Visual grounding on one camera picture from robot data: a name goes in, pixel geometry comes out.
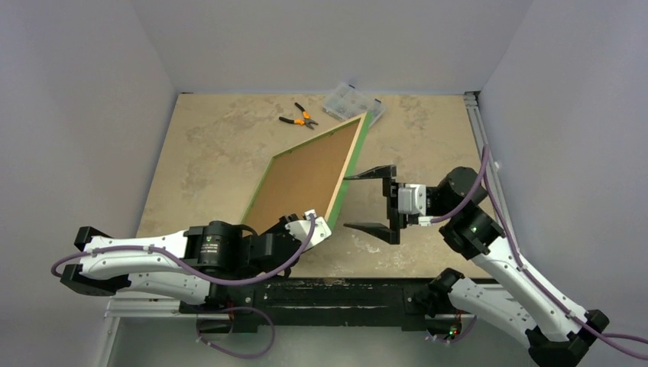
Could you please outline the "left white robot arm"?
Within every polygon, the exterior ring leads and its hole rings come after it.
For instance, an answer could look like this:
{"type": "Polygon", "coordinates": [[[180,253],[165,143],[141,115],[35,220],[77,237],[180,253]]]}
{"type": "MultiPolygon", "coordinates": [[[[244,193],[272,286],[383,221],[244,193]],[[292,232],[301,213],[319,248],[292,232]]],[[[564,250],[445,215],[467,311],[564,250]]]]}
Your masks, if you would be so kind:
{"type": "Polygon", "coordinates": [[[50,272],[78,294],[135,291],[217,313],[228,302],[223,287],[288,277],[304,252],[331,235],[329,224],[313,210],[303,218],[284,216],[262,233],[245,224],[212,221],[158,237],[116,239],[85,226],[77,233],[77,253],[56,261],[50,272]]]}

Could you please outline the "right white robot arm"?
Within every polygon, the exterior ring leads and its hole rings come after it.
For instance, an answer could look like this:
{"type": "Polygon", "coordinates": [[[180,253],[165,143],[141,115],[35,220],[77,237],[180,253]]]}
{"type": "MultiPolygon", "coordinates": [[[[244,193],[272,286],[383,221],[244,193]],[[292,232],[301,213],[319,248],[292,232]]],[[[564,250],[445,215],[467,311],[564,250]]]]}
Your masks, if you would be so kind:
{"type": "Polygon", "coordinates": [[[440,233],[451,250],[486,271],[507,293],[488,294],[459,271],[444,270],[414,297],[427,313],[451,307],[467,311],[519,341],[539,366],[576,366],[609,323],[560,292],[510,245],[510,236],[481,207],[482,172],[456,167],[434,187],[399,183],[396,168],[383,165],[357,174],[379,179],[388,224],[355,222],[353,229],[391,245],[408,226],[445,219],[440,233]]]}

